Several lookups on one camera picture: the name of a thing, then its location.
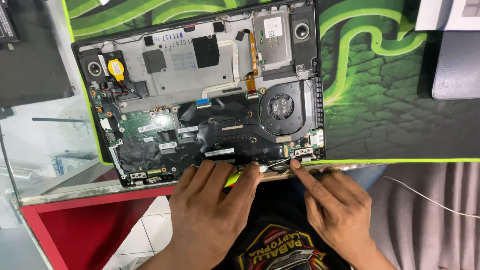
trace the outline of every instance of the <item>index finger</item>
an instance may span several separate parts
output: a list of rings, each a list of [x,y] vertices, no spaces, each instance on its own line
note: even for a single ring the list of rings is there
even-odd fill
[[[256,187],[257,178],[262,175],[257,162],[249,163],[223,201],[223,205],[233,214],[240,213],[245,200]]]
[[[310,193],[327,209],[338,208],[341,203],[317,181],[296,159],[290,161],[290,167]]]

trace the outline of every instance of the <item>printed logo on shirt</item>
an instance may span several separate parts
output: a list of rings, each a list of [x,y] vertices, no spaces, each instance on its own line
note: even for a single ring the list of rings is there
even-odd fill
[[[241,270],[329,270],[325,255],[307,233],[270,224],[234,260]]]

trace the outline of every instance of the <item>motherboard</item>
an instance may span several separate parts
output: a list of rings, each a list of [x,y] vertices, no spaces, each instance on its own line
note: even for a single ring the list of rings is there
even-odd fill
[[[205,159],[324,159],[315,12],[271,4],[74,47],[122,185],[171,181]]]

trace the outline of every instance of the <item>green mouse pad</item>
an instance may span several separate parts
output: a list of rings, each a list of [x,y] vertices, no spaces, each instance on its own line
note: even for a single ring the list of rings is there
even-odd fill
[[[66,9],[78,41],[259,2],[67,0]],[[414,31],[419,0],[318,2],[322,162],[480,161],[480,100],[430,98],[441,32]]]

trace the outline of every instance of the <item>black t-shirt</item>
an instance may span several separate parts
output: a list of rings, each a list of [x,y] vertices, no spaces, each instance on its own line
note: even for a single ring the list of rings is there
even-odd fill
[[[308,223],[303,199],[290,195],[257,189],[247,226],[214,269],[350,270]]]

